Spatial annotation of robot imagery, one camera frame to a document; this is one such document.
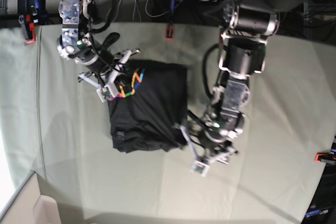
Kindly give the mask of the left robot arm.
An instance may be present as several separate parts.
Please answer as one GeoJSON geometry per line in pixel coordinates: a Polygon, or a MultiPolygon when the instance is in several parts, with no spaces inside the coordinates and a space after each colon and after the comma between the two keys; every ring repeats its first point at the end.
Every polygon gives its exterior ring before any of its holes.
{"type": "Polygon", "coordinates": [[[216,162],[228,164],[238,153],[234,139],[244,130],[241,111],[250,99],[249,79],[265,68],[269,37],[280,27],[280,13],[305,0],[224,0],[205,15],[221,13],[219,73],[202,116],[188,113],[180,125],[192,154],[191,170],[206,176],[216,162]]]}

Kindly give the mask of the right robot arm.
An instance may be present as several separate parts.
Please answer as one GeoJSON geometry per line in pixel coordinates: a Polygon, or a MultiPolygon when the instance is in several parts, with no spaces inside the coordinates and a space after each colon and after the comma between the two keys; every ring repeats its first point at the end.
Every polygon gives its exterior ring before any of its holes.
{"type": "Polygon", "coordinates": [[[140,53],[139,49],[113,55],[109,48],[119,40],[119,33],[110,33],[103,43],[94,38],[106,31],[117,16],[118,0],[110,3],[111,11],[100,28],[94,28],[100,22],[96,0],[61,0],[58,7],[62,19],[61,35],[57,39],[59,55],[87,68],[78,75],[78,82],[92,85],[101,102],[135,94],[143,78],[143,72],[128,65],[130,58],[140,53]]]}

